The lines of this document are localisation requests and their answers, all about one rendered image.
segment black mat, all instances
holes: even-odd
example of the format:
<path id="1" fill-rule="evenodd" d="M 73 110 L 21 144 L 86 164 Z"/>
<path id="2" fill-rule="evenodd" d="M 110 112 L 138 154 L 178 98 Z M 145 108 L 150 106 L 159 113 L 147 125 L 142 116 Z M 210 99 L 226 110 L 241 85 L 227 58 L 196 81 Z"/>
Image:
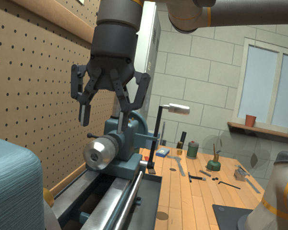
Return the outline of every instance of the black mat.
<path id="1" fill-rule="evenodd" d="M 237 230 L 240 217 L 250 214 L 252 209 L 212 205 L 220 230 Z"/>

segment small box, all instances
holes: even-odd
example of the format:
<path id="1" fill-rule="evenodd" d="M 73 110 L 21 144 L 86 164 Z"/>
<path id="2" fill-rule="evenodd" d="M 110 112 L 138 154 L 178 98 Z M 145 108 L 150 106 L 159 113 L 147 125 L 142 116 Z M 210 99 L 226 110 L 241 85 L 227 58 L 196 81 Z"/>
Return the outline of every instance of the small box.
<path id="1" fill-rule="evenodd" d="M 157 150 L 156 156 L 166 157 L 166 155 L 168 155 L 168 153 L 169 153 L 169 149 L 168 148 L 161 147 L 161 148 L 159 148 Z"/>
<path id="2" fill-rule="evenodd" d="M 239 172 L 238 169 L 235 170 L 234 177 L 235 177 L 235 179 L 236 179 L 237 181 L 244 181 L 245 175 L 246 175 L 246 174 L 242 175 L 242 174 Z"/>

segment wooden table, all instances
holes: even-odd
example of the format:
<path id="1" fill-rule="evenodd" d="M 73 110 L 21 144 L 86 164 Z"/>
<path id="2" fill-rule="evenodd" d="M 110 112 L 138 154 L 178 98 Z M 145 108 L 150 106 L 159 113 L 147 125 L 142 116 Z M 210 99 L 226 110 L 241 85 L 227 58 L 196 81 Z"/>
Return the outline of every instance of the wooden table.
<path id="1" fill-rule="evenodd" d="M 168 148 L 169 156 L 178 156 L 177 149 Z M 141 149 L 140 154 L 144 160 L 144 156 L 149 156 L 149 150 Z M 246 181 L 235 180 L 235 164 L 240 164 L 236 159 L 220 156 L 221 170 L 211 172 L 206 169 L 206 165 L 213 159 L 213 155 L 197 153 L 196 159 L 190 160 L 185 157 L 186 154 L 187 151 L 183 150 L 182 155 L 178 156 L 186 176 L 180 174 L 175 159 L 154 156 L 156 175 L 162 176 L 158 211 L 168 214 L 168 220 L 156 219 L 155 230 L 219 230 L 212 204 L 254 209 L 261 201 L 264 189 L 252 176 L 247 178 L 260 194 Z M 219 180 L 213 181 L 212 177 L 202 174 L 200 170 L 218 177 Z M 206 177 L 206 181 L 192 179 L 190 183 L 188 172 L 192 176 Z M 241 189 L 218 184 L 220 181 Z"/>

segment red object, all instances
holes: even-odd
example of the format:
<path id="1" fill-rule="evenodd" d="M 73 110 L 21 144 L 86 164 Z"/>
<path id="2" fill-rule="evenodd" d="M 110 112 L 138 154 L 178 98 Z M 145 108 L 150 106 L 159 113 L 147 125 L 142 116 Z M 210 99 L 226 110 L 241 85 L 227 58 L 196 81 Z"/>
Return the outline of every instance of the red object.
<path id="1" fill-rule="evenodd" d="M 245 125 L 248 127 L 253 127 L 255 123 L 256 117 L 251 115 L 246 115 Z"/>

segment green can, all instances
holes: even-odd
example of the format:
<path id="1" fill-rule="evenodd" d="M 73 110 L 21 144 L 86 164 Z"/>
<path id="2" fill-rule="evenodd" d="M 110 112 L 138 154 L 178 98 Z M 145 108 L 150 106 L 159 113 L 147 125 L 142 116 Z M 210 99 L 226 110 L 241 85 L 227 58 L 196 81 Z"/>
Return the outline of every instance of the green can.
<path id="1" fill-rule="evenodd" d="M 198 151 L 199 144 L 191 141 L 188 144 L 188 152 L 187 152 L 187 158 L 189 159 L 196 159 L 197 151 Z"/>

